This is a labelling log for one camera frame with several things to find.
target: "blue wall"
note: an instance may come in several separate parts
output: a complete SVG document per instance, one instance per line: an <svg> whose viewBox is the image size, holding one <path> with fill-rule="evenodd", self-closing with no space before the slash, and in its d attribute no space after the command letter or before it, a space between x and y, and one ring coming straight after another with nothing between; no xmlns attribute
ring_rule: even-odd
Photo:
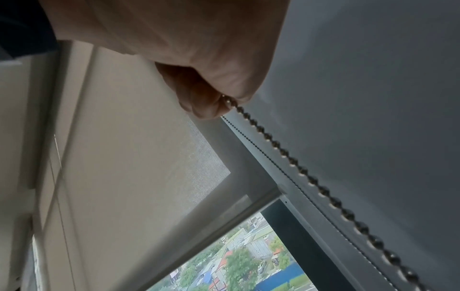
<svg viewBox="0 0 460 291"><path fill-rule="evenodd" d="M271 291L279 285L289 282L291 279L304 274L297 263L289 265L286 269L268 277L255 286L256 291Z"/></svg>

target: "window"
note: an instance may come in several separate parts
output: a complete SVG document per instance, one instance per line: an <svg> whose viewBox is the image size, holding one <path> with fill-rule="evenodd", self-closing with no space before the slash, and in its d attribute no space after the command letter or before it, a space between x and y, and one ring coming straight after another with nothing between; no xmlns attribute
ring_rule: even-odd
<svg viewBox="0 0 460 291"><path fill-rule="evenodd" d="M149 291L317 291L261 213L228 232Z"/></svg>

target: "hand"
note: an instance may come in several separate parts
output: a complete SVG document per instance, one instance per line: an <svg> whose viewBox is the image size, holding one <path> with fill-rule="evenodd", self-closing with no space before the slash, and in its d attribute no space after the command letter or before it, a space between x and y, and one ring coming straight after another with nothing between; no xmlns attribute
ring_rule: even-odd
<svg viewBox="0 0 460 291"><path fill-rule="evenodd" d="M268 72L289 4L289 0L86 2L106 31L96 37L97 42L121 45L155 61L181 107L198 118L228 112L222 94L239 104L250 100Z"/></svg>

